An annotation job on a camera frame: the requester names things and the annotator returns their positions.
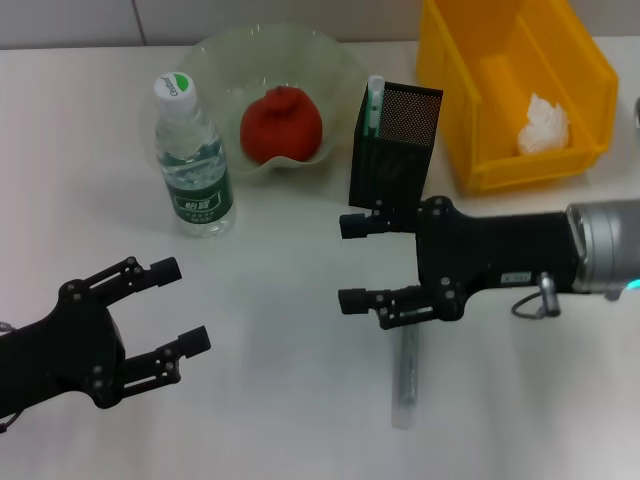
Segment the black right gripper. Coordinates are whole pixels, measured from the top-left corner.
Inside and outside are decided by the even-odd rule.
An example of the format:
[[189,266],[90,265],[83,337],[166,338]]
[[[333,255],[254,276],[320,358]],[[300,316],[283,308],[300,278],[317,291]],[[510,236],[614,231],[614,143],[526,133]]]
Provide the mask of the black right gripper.
[[417,207],[376,200],[369,215],[339,219],[343,239],[383,233],[416,233],[421,286],[398,290],[338,291],[344,315],[374,311],[383,330],[434,319],[457,321],[474,294],[533,287],[547,274],[559,294],[572,294],[579,255],[564,212],[472,217],[444,196]]

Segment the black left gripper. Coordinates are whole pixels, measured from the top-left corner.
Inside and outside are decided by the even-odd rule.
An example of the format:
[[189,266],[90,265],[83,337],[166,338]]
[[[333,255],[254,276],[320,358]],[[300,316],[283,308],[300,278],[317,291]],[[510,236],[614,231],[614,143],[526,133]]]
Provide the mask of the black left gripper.
[[81,392],[107,408],[118,369],[121,397],[181,380],[179,361],[211,348],[204,326],[154,351],[125,359],[115,322],[104,303],[182,278],[174,257],[144,269],[135,257],[86,279],[63,285],[44,319],[1,336],[1,416],[18,413],[67,392]]

